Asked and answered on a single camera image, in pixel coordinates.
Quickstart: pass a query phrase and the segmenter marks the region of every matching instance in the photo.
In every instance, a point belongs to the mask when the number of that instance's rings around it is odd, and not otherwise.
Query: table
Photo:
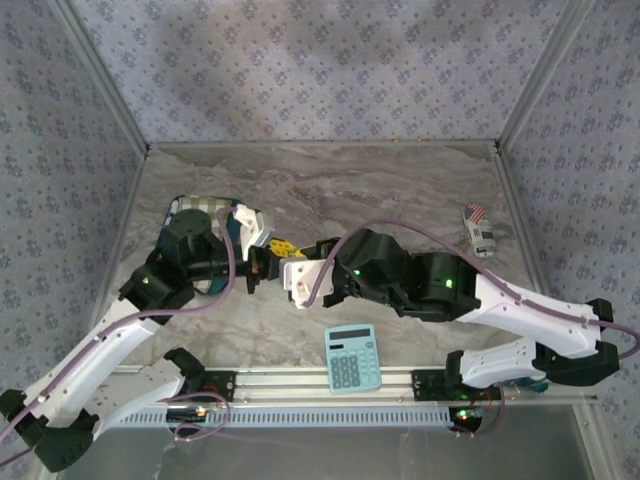
[[[373,145],[167,145],[152,148],[125,231],[110,295],[153,249],[170,201],[180,194],[241,199],[271,214],[276,234],[296,245],[340,236],[372,217],[420,223],[468,247],[462,212],[487,208],[497,241],[487,265],[530,288],[488,142]],[[410,251],[440,249],[400,228],[382,227]],[[210,301],[197,297],[190,306]],[[324,330],[348,323],[376,327],[383,366],[443,365],[447,353],[512,340],[477,325],[428,324],[398,318],[386,307],[347,299],[331,309],[297,310],[277,281],[247,295],[240,279],[224,305],[201,315],[176,316],[140,345],[125,364],[153,363],[182,346],[207,367],[325,365]]]

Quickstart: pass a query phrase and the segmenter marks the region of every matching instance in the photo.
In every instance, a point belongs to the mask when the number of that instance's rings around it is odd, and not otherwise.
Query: yellow object
[[[273,254],[278,257],[305,257],[300,248],[280,238],[272,238],[269,246]]]

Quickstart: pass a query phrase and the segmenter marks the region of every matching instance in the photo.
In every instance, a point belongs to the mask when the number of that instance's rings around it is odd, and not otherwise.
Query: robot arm
[[[233,268],[246,277],[252,292],[273,274],[270,266],[277,266],[260,248],[268,241],[271,222],[244,206],[239,210],[241,244]],[[194,297],[194,281],[229,278],[228,253],[212,234],[206,213],[176,214],[163,230],[160,246],[133,272],[91,332],[24,392],[7,390],[0,395],[0,412],[50,471],[74,463],[101,433],[145,405],[206,389],[210,379],[204,367],[182,349],[134,376],[105,382],[129,353]],[[137,317],[152,310],[156,313]]]
[[[281,260],[283,286],[298,308],[306,308],[324,259],[337,243],[335,238],[318,242],[304,252],[310,260]],[[318,290],[325,307],[346,297],[364,298],[393,308],[399,316],[488,325],[523,337],[487,350],[449,354],[445,379],[449,388],[460,384],[487,388],[496,382],[545,376],[564,385],[587,386],[620,368],[617,348],[601,341],[601,328],[594,324],[613,322],[611,304],[605,300],[570,304],[495,276],[490,281],[457,255],[411,255],[391,236],[366,228],[329,261]],[[518,299],[497,285],[509,288]],[[532,302],[539,308],[529,306]],[[563,313],[578,316],[583,323],[559,318]]]

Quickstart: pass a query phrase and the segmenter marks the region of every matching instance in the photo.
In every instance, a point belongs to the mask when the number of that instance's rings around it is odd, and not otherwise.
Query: light blue calculator
[[[373,325],[345,325],[324,334],[333,393],[352,393],[380,387],[380,361]]]

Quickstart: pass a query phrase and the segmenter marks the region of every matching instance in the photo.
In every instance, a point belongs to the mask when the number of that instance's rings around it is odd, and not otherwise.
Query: wall
[[[74,0],[147,141],[495,138],[562,0]]]
[[[0,18],[4,391],[37,380],[86,330],[139,156],[44,2],[0,2]],[[2,459],[24,448],[11,438]]]
[[[608,298],[616,322],[636,329],[639,119],[640,5],[598,1],[509,152],[554,293]],[[603,393],[626,472],[640,478],[640,358],[624,361]]]

